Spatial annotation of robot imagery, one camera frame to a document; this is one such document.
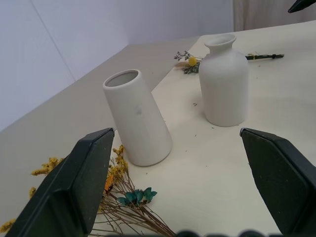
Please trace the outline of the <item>green yellow-ball dried bouquet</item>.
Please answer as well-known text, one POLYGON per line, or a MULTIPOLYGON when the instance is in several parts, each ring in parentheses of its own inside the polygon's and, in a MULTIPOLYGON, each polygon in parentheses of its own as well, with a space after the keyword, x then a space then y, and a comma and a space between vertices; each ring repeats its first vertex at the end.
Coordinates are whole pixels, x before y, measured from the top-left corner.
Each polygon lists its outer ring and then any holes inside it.
MULTIPOLYGON (((246 59, 248 61, 252 60, 263 60, 263 59, 279 59, 283 58, 284 54, 247 54, 246 59)), ((203 57, 194 57, 187 51, 184 53, 177 52, 176 55, 173 57, 178 63, 175 67, 180 68, 184 74, 198 74, 199 73, 199 65, 203 59, 203 57)))

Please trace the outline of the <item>beige curtain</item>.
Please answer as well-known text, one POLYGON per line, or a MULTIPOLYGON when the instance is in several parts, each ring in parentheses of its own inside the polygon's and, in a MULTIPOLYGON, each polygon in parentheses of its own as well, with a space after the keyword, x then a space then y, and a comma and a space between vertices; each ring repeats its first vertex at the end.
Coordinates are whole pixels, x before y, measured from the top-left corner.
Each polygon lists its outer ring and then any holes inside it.
POLYGON ((296 0, 233 0, 234 31, 253 30, 316 20, 316 3, 288 13, 296 0))

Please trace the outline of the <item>white flared-neck ceramic vase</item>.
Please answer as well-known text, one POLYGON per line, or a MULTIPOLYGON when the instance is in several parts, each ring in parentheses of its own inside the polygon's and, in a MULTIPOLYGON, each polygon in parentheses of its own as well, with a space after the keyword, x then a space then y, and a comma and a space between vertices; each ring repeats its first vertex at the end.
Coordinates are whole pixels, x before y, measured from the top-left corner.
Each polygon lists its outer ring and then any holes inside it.
POLYGON ((231 127, 248 113, 248 61, 233 48, 233 34, 214 36, 204 43, 209 53, 199 65, 199 82, 206 119, 213 125, 231 127))

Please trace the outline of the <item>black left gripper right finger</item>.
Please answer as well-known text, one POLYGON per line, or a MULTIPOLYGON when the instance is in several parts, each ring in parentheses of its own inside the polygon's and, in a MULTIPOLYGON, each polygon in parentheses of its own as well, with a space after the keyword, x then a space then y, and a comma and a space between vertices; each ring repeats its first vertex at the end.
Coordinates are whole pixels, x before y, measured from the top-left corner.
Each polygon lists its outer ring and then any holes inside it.
POLYGON ((316 235, 316 166, 287 139, 242 128, 255 185, 283 235, 316 235))

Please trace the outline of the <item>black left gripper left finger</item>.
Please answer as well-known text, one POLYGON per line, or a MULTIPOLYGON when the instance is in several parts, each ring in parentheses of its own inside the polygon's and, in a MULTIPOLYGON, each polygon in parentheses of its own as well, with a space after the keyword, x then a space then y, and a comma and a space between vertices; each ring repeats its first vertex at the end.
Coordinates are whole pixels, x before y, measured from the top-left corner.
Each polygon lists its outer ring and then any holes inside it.
POLYGON ((81 138, 43 180, 5 237, 88 237, 106 183, 115 132, 81 138))

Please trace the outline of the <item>white cylindrical ceramic vase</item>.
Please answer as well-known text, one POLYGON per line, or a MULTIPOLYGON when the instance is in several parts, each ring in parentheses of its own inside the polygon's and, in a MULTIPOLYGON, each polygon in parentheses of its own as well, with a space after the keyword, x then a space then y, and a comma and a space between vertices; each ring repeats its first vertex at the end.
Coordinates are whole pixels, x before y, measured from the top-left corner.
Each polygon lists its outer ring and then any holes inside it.
POLYGON ((125 70, 103 83, 103 90, 131 163, 150 166, 172 150, 172 138, 139 70, 125 70))

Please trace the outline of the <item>yellow and teal dried bouquet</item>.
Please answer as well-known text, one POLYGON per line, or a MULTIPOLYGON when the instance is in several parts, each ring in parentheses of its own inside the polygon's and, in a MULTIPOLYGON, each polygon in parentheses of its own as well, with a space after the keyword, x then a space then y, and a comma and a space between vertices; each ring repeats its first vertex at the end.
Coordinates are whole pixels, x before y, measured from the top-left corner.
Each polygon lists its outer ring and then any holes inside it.
POLYGON ((157 192, 151 187, 137 189, 129 175, 125 148, 113 149, 107 179, 97 216, 88 237, 158 235, 176 237, 176 233, 151 208, 157 192))

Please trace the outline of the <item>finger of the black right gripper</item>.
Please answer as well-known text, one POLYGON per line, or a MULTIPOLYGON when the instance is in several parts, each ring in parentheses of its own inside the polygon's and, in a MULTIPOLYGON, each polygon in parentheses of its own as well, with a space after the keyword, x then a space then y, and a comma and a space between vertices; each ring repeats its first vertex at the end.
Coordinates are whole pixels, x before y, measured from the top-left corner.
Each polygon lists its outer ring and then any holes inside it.
POLYGON ((296 0, 293 5, 288 9, 288 13, 294 13, 301 11, 312 4, 316 3, 316 0, 296 0))

